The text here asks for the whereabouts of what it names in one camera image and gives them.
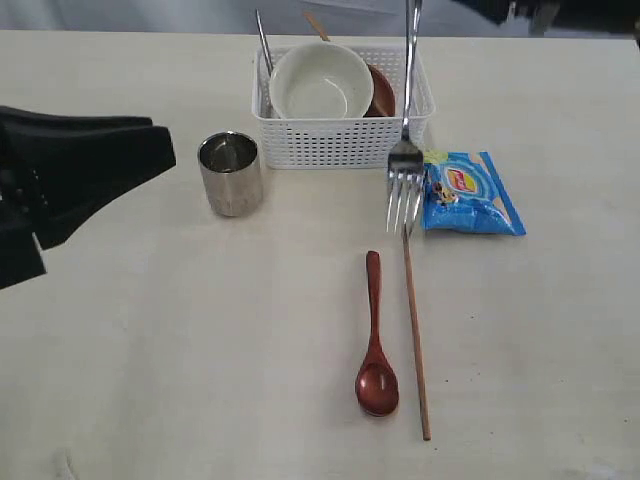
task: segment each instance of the fork tines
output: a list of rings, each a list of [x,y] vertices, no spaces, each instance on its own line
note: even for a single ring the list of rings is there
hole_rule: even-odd
[[[422,203],[424,164],[422,152],[410,140],[402,139],[389,153],[387,176],[387,231],[398,231],[403,212],[403,225],[411,235]]]

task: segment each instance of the white ceramic bowl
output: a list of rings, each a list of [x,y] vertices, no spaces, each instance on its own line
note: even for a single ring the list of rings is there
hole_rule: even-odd
[[[271,104],[280,118],[360,118],[373,97],[365,61],[334,43],[289,50],[269,82]]]

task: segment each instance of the brown wooden bowl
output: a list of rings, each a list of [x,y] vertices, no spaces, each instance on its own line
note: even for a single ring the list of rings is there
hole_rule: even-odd
[[[396,113],[396,97],[387,77],[373,65],[367,65],[373,79],[373,100],[365,117],[393,117]]]

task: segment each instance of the silver spoon handle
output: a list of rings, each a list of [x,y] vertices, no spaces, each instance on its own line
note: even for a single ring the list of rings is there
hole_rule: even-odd
[[[402,110],[402,138],[404,140],[409,140],[409,112],[411,111],[411,93],[413,92],[413,66],[416,60],[421,11],[422,0],[407,0],[407,71],[405,72],[404,108]]]
[[[260,19],[260,11],[256,8],[256,23],[258,24],[258,32],[260,33],[260,43],[262,44],[262,54],[264,55],[264,63],[267,64],[267,72],[271,76],[273,71],[273,61],[271,60],[271,50],[269,50],[269,44],[267,43],[267,36],[262,30],[262,20]]]

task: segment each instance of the red wooden spoon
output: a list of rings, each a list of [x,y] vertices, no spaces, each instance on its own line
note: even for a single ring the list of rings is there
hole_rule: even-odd
[[[383,417],[398,405],[398,380],[380,344],[380,255],[367,253],[369,306],[371,307],[371,335],[369,348],[356,377],[356,397],[370,415]]]

